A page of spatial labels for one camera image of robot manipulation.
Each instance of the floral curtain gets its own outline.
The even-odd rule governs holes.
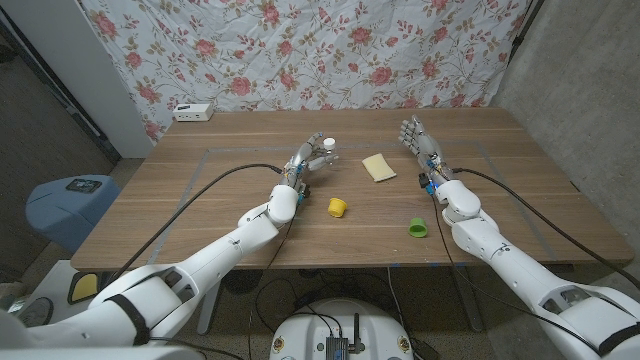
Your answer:
[[[529,0],[83,0],[155,142],[215,110],[485,106]]]

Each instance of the yellow cup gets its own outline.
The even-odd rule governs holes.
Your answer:
[[[346,209],[347,203],[340,199],[332,198],[329,201],[329,215],[333,217],[341,217]]]

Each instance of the black strap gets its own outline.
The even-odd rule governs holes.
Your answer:
[[[636,335],[640,335],[640,322],[611,334],[611,336],[603,341],[598,347],[598,350],[600,350],[600,356],[610,353],[616,348],[616,346]]]
[[[133,345],[144,345],[149,342],[151,330],[147,327],[147,323],[142,314],[140,314],[140,311],[136,309],[135,305],[133,305],[129,299],[122,294],[117,294],[105,301],[113,301],[118,304],[133,323],[133,326],[136,328],[136,338],[133,340]]]

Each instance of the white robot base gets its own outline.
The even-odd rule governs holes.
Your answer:
[[[324,299],[296,314],[299,315],[289,317],[276,330],[270,360],[413,359],[407,332],[389,314],[366,302]],[[331,326],[334,335],[331,338],[322,315],[334,317],[340,323],[342,336],[336,321],[324,317]]]

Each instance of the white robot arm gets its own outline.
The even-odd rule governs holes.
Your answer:
[[[454,179],[440,146],[415,115],[404,121],[400,132],[400,141],[418,156],[425,172],[421,183],[447,205],[442,217],[451,226],[456,245],[490,265],[531,312],[592,345],[593,349],[567,331],[540,321],[567,358],[637,356],[640,304],[617,290],[566,281],[551,273],[500,234],[496,222],[482,210],[480,199]]]
[[[102,290],[86,311],[58,323],[25,329],[6,313],[0,314],[0,348],[163,344],[149,339],[174,336],[222,277],[293,219],[297,204],[308,195],[301,181],[306,170],[337,159],[333,139],[315,144],[321,136],[314,134],[300,147],[269,201],[244,214],[232,232],[182,262],[129,272]]]

